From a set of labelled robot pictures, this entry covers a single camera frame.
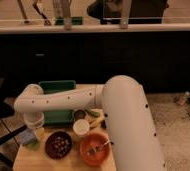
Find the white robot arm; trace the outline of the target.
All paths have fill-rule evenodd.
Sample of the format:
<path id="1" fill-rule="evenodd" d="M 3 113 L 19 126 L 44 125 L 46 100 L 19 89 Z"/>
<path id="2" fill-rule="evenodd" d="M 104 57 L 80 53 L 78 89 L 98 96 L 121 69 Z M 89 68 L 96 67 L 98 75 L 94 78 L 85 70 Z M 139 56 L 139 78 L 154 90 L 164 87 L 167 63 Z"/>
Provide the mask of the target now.
<path id="1" fill-rule="evenodd" d="M 45 94 L 30 84 L 16 98 L 16 111 L 34 126 L 45 111 L 100 109 L 105 115 L 117 171 L 167 171 L 143 86 L 118 75 L 104 84 Z"/>

